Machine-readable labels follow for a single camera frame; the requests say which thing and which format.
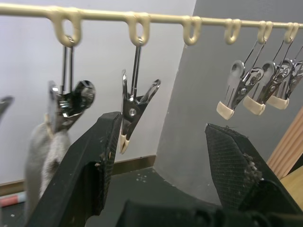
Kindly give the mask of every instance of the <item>plastic hook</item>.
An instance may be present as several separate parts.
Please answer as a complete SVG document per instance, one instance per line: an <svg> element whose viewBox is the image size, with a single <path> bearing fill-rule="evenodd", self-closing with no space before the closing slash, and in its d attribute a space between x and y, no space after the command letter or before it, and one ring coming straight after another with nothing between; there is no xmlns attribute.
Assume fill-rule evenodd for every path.
<svg viewBox="0 0 303 227"><path fill-rule="evenodd" d="M128 24L129 37L135 46L144 46L150 38L150 16L148 13L134 13L128 12L125 18ZM140 23L143 27L142 36L137 35L137 23Z"/></svg>
<svg viewBox="0 0 303 227"><path fill-rule="evenodd" d="M295 36L297 35L299 29L299 24L298 23L287 23L287 31L285 32L284 35L284 42L287 44L291 43Z"/></svg>
<svg viewBox="0 0 303 227"><path fill-rule="evenodd" d="M224 40L227 44L233 44L240 33L241 28L241 20L240 19L226 19L226 30L224 32Z"/></svg>
<svg viewBox="0 0 303 227"><path fill-rule="evenodd" d="M258 30L259 44L264 44L268 40L272 30L273 30L273 22L271 21L265 22L264 20L260 21L260 26Z"/></svg>
<svg viewBox="0 0 303 227"><path fill-rule="evenodd" d="M198 41L201 32L201 25L202 25L202 18L201 17L190 17L184 16L183 17L183 39L186 45L194 45ZM193 36L190 37L190 30L191 26L194 26L194 33Z"/></svg>
<svg viewBox="0 0 303 227"><path fill-rule="evenodd" d="M69 8L68 11L61 7L53 6L50 8L48 18L53 22L54 30L59 42L66 47L76 46L81 40L81 17L77 8ZM70 39L64 33L62 21L67 19L73 26L73 35Z"/></svg>

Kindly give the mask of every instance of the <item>gray wall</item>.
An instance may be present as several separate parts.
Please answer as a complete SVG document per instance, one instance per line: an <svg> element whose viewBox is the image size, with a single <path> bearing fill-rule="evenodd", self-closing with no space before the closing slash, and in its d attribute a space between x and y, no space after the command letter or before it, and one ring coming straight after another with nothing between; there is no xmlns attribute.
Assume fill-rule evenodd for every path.
<svg viewBox="0 0 303 227"><path fill-rule="evenodd" d="M303 1L299 0L197 0L194 15L303 22L302 9ZM217 103L224 98L232 63L245 60L257 32L256 28L242 28L236 43L228 46L223 40L224 28L205 26L198 43L183 50L155 169L179 189L208 202L220 204L210 174L205 124L234 127L248 136L267 160L303 103L301 82L286 110L267 105L261 116L255 116L240 103L229 121L216 112ZM273 30L258 66L274 57L284 32L284 29ZM302 44L303 34L299 31L288 56L294 57Z"/></svg>

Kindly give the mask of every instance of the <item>gray fabric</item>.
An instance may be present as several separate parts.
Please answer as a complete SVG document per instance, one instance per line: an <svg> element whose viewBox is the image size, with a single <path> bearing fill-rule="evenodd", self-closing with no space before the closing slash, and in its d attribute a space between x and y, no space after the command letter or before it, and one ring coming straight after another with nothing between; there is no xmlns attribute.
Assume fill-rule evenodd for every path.
<svg viewBox="0 0 303 227"><path fill-rule="evenodd" d="M50 144L50 150L47 154L42 169L40 197L42 197L49 182L53 178L53 175L59 167L70 145L71 141L66 130L62 130L54 134L54 137Z"/></svg>
<svg viewBox="0 0 303 227"><path fill-rule="evenodd" d="M50 149L50 143L51 139L47 133L46 125L44 123L38 125L31 135L29 152L25 164L26 221L39 202L41 172Z"/></svg>
<svg viewBox="0 0 303 227"><path fill-rule="evenodd" d="M39 202L41 188L45 190L56 171L56 168L50 168L54 164L53 161L60 163L69 146L70 139L67 131L56 133L51 140L45 123L33 130L25 164L26 221Z"/></svg>

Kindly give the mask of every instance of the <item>cream plastic rod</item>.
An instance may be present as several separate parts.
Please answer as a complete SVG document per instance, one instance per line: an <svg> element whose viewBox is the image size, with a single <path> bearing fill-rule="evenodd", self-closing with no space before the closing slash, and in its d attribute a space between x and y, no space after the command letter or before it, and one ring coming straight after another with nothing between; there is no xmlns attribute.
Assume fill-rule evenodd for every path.
<svg viewBox="0 0 303 227"><path fill-rule="evenodd" d="M183 39L187 45L194 45L201 33L202 26L224 26L224 39L227 44L233 44L240 33L241 27L256 27L259 29L258 40L267 40L271 28L285 28L287 31L284 41L290 43L295 38L299 28L303 28L303 24L298 23L278 23L266 22L272 24L272 27L264 27L265 21L249 21L239 19L219 19L208 17L191 17L191 16L172 16L160 14L148 14L137 12L115 12L101 11L78 8L62 8L57 6L30 6L18 4L0 3L0 15L6 16L22 16L22 17L45 17L53 22L56 36L60 43L67 47L77 45L81 40L81 21L82 20L106 20L106 21L124 21L128 24L129 36L134 45L145 45L148 42L150 34L150 23L167 23L181 24L183 26ZM73 25L72 40L64 33L62 21L67 19ZM136 24L140 23L143 27L142 42L136 31Z"/></svg>

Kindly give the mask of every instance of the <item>floor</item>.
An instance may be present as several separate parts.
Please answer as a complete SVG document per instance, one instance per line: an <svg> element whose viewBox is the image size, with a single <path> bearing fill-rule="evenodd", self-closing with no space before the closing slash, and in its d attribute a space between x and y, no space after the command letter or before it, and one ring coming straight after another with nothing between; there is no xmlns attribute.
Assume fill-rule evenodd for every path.
<svg viewBox="0 0 303 227"><path fill-rule="evenodd" d="M137 170L112 177L105 209L100 216L92 216L85 227L114 227L127 200L165 206L201 205L197 200L167 183L153 168ZM24 204L2 209L5 227L22 227Z"/></svg>

